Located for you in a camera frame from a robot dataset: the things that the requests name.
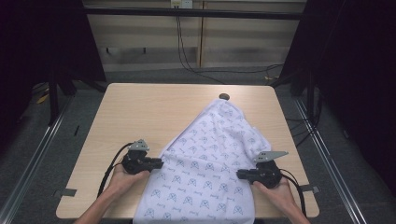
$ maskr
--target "towel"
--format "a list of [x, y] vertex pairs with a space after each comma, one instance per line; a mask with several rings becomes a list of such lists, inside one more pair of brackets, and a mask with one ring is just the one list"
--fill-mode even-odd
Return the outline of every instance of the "towel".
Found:
[[271, 145], [232, 103], [217, 99], [162, 151], [134, 214], [134, 223], [254, 222], [249, 183], [236, 176], [255, 168]]

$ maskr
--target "gray floor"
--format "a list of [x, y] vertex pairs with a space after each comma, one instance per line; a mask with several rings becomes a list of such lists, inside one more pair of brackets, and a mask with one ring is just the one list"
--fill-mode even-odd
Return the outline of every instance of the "gray floor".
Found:
[[[255, 71], [259, 67], [233, 68], [235, 71]], [[280, 70], [270, 72], [276, 77]], [[185, 69], [147, 70], [107, 73], [111, 82], [154, 82], [154, 83], [205, 83], [219, 84], [213, 79], [200, 77]], [[265, 85], [268, 84], [264, 72], [253, 74], [205, 73], [226, 84]], [[64, 113], [64, 120], [53, 138], [44, 160], [39, 165], [34, 179], [24, 195], [21, 205], [12, 223], [71, 223], [56, 217], [56, 208], [60, 201], [53, 197], [56, 189], [64, 189], [73, 170], [78, 154], [82, 148], [103, 94], [90, 90], [77, 83], [78, 92]], [[37, 105], [34, 95], [32, 103], [24, 113], [13, 140], [9, 143], [8, 154], [0, 160], [0, 206], [4, 206], [7, 197], [17, 184], [24, 168], [33, 156], [40, 138], [47, 130], [49, 121], [49, 102]], [[276, 95], [282, 106], [285, 118], [300, 119], [295, 99], [290, 96], [289, 86], [276, 88]], [[295, 143], [300, 142], [306, 134], [301, 121], [289, 120], [290, 132]], [[324, 105], [318, 129], [332, 153], [341, 174], [351, 193], [361, 208], [367, 223], [394, 223], [396, 220], [396, 203], [375, 171], [364, 161], [353, 140], [343, 135], [343, 126]], [[298, 146], [308, 179], [320, 192], [316, 199], [320, 209], [318, 217], [311, 218], [312, 223], [353, 223], [337, 188], [319, 156], [317, 148], [310, 138]], [[104, 220], [103, 223], [128, 223], [129, 220]], [[286, 219], [265, 219], [264, 223], [289, 223]]]

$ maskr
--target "patterned fabric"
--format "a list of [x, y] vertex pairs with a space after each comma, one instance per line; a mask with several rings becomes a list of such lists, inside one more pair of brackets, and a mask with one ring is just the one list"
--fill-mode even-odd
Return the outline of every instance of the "patterned fabric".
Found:
[[161, 170], [148, 180], [134, 223], [253, 223], [249, 183], [238, 169], [270, 150], [240, 109], [215, 100], [163, 149]]

